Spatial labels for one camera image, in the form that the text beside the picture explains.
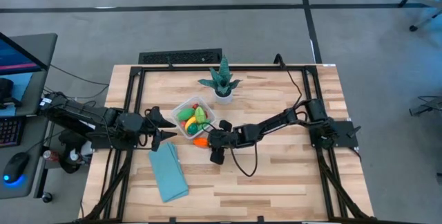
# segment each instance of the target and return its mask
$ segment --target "gray carpet floor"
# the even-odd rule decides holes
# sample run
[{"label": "gray carpet floor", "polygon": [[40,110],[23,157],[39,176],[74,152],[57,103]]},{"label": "gray carpet floor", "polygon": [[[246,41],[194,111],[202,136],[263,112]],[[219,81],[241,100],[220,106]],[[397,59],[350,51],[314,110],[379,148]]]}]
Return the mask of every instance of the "gray carpet floor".
[{"label": "gray carpet floor", "polygon": [[[309,0],[310,4],[398,3],[400,0]],[[313,63],[305,12],[188,10],[139,12],[22,12],[14,8],[287,4],[302,0],[0,0],[0,31],[8,36],[55,32],[52,63],[89,80],[108,82],[115,64],[136,64],[138,53],[222,48],[233,63]],[[442,17],[408,27],[429,9],[313,9],[323,63],[337,64],[358,133],[374,213],[385,220],[440,223],[441,115],[410,117],[419,95],[442,95]],[[50,70],[46,86],[68,95],[94,95],[100,87]],[[105,94],[97,97],[103,104]],[[0,200],[2,223],[56,223],[75,219],[87,169],[50,170],[50,204],[31,196]]]}]

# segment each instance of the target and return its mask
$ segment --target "white pot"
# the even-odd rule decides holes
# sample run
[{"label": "white pot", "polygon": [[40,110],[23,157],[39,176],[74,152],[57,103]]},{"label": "white pot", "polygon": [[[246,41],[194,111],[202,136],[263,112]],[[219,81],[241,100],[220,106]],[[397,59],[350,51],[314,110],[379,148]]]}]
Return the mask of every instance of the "white pot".
[{"label": "white pot", "polygon": [[220,97],[215,93],[215,90],[213,90],[213,94],[215,95],[215,100],[218,104],[229,104],[233,100],[233,91],[230,92],[230,94],[226,97]]}]

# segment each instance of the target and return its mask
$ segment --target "potted plant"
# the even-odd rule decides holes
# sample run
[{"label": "potted plant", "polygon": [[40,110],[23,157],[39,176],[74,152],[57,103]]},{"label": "potted plant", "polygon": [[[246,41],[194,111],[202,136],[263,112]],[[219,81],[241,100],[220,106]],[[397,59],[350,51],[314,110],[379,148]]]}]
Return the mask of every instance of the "potted plant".
[{"label": "potted plant", "polygon": [[233,99],[232,90],[238,86],[240,80],[230,82],[233,74],[230,74],[229,62],[226,57],[223,57],[220,62],[220,69],[218,73],[215,69],[210,68],[212,80],[200,79],[198,82],[213,88],[215,92],[216,102],[219,104],[228,104]]}]

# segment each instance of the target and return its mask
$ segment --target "blue light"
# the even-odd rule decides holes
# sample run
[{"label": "blue light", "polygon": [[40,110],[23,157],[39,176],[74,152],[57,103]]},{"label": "blue light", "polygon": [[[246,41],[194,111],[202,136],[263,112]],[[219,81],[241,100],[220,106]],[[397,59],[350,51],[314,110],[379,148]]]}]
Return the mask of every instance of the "blue light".
[{"label": "blue light", "polygon": [[15,182],[13,182],[13,183],[7,183],[7,182],[5,182],[5,185],[6,185],[6,187],[18,187],[18,186],[20,186],[21,184],[23,184],[23,182],[25,181],[25,175],[21,175],[20,177],[19,177],[19,179],[18,180],[16,180]]}]

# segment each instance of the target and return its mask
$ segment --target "wooden table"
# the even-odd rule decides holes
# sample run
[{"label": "wooden table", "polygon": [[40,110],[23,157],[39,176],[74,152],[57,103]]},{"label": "wooden table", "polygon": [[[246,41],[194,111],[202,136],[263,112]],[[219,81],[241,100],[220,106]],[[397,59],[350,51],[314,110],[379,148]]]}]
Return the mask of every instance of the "wooden table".
[{"label": "wooden table", "polygon": [[[123,107],[130,67],[114,67],[106,98],[107,107]],[[327,114],[336,120],[348,118],[336,67],[318,65],[317,68]],[[197,82],[198,79],[210,78],[209,70],[148,72],[140,112],[159,106],[162,115],[170,120],[172,109],[199,95],[213,109],[218,122],[224,119],[237,126],[258,123],[280,113],[292,106],[298,97],[287,72],[236,71],[233,74],[234,79],[242,82],[233,92],[233,102],[222,106],[215,103],[210,88]],[[301,91],[304,91],[301,73],[292,71],[291,74]],[[310,82],[314,97],[314,84],[311,79]],[[131,109],[135,94],[136,89],[132,94]],[[251,178],[240,172],[229,152],[226,152],[223,165],[215,165],[209,160],[208,149],[195,147],[178,129],[169,130],[178,133],[169,141],[177,145],[189,195],[163,203],[148,151],[135,151],[124,221],[169,221],[169,217],[177,217],[177,221],[256,221],[259,215],[263,215],[266,221],[327,220],[316,153],[310,146],[305,128],[290,126],[265,136],[258,143],[258,170]],[[335,151],[343,187],[366,214],[372,215],[358,157],[346,148]],[[245,171],[251,172],[255,162],[253,147],[236,149],[235,152],[240,165]],[[99,200],[107,155],[107,150],[100,150],[93,156],[83,196],[85,213],[89,213]],[[338,216],[336,194],[333,187],[330,188],[334,212]],[[114,196],[111,216],[116,215],[118,197],[119,190]]]}]

